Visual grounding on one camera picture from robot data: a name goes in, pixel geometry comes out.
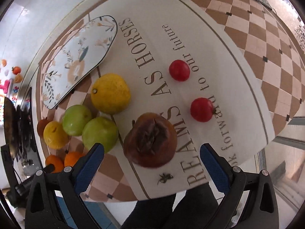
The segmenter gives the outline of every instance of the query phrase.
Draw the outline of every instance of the green apple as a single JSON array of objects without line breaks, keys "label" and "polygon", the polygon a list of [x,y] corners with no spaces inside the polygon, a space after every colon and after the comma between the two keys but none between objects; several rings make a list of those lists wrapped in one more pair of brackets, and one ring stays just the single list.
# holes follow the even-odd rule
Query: green apple
[{"label": "green apple", "polygon": [[89,121],[83,129],[83,145],[90,150],[95,143],[100,143],[107,153],[116,144],[118,136],[119,131],[113,121],[97,117]]},{"label": "green apple", "polygon": [[80,136],[83,133],[85,125],[91,119],[91,111],[86,106],[71,106],[63,115],[63,129],[70,136]]}]

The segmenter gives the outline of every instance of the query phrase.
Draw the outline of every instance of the orange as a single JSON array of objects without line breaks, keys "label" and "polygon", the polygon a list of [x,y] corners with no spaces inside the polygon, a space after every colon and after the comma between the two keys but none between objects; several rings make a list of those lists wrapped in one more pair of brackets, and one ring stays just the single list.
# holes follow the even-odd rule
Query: orange
[{"label": "orange", "polygon": [[49,164],[53,164],[55,167],[55,170],[52,173],[61,172],[65,168],[65,166],[63,165],[63,161],[59,157],[54,155],[50,155],[45,159],[45,166]]},{"label": "orange", "polygon": [[43,139],[48,147],[59,150],[69,142],[69,136],[63,130],[62,124],[51,121],[45,126]]},{"label": "orange", "polygon": [[74,166],[76,162],[83,157],[85,154],[80,153],[78,151],[69,152],[65,157],[65,167]]}]

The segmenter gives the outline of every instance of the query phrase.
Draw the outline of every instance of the gold stripe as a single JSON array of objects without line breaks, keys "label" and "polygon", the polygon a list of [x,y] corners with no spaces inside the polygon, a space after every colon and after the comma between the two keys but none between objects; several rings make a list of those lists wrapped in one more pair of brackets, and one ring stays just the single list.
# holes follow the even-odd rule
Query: gold stripe
[{"label": "gold stripe", "polygon": [[268,140],[268,134],[267,134],[267,130],[266,130],[266,125],[265,125],[265,122],[264,122],[264,119],[263,119],[263,115],[262,115],[262,112],[260,110],[260,106],[258,104],[258,101],[257,101],[257,98],[254,94],[254,91],[250,85],[250,82],[249,80],[247,79],[247,76],[246,74],[244,73],[243,69],[241,68],[240,64],[237,62],[237,59],[235,58],[235,56],[233,55],[233,53],[231,52],[231,50],[229,49],[229,47],[225,44],[225,42],[222,40],[222,38],[215,32],[215,30],[196,12],[194,11],[190,6],[188,6],[185,2],[183,2],[182,0],[179,0],[181,3],[183,3],[186,7],[188,7],[191,11],[193,11],[213,32],[215,35],[217,35],[218,39],[222,42],[222,44],[226,47],[226,49],[228,50],[228,52],[231,54],[231,56],[233,57],[233,59],[235,60],[236,64],[238,65],[241,73],[243,74],[245,80],[247,81],[247,84],[251,90],[251,93],[253,95],[253,98],[255,100],[255,103],[256,103],[256,106],[257,106],[257,109],[260,113],[260,118],[261,118],[261,121],[262,121],[262,124],[263,124],[263,128],[264,128],[264,131],[265,131],[265,136],[266,136],[266,142],[267,144],[269,143],[269,140]]}]

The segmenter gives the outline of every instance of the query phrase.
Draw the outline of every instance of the cable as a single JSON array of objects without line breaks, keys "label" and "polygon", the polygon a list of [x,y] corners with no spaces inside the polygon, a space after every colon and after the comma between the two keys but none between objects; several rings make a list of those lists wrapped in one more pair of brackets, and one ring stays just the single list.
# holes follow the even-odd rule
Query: cable
[{"label": "cable", "polygon": [[14,171],[15,171],[16,175],[18,176],[20,182],[22,183],[21,178],[20,178],[20,176],[18,175],[18,173],[17,173],[17,171],[15,170],[15,168],[14,168]]}]

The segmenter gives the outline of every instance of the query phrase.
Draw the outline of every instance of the brown fruit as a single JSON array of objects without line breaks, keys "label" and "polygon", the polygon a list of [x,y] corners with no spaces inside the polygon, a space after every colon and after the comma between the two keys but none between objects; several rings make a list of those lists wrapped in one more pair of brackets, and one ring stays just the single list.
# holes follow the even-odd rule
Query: brown fruit
[{"label": "brown fruit", "polygon": [[54,155],[50,155],[45,159],[45,166],[49,165],[49,164],[53,164],[55,167],[55,170],[53,170],[52,173],[57,173],[57,172],[61,172],[64,169],[64,165],[62,160]]},{"label": "brown fruit", "polygon": [[39,135],[39,137],[43,138],[43,131],[45,130],[45,126],[51,121],[48,121],[46,118],[40,120],[37,123],[37,133]]},{"label": "brown fruit", "polygon": [[142,114],[123,144],[124,155],[142,167],[158,168],[168,163],[177,147],[174,126],[161,115]]},{"label": "brown fruit", "polygon": [[85,154],[80,153],[78,151],[69,152],[65,157],[65,161],[64,161],[65,167],[67,166],[73,167],[76,164],[76,162],[84,155]]}]

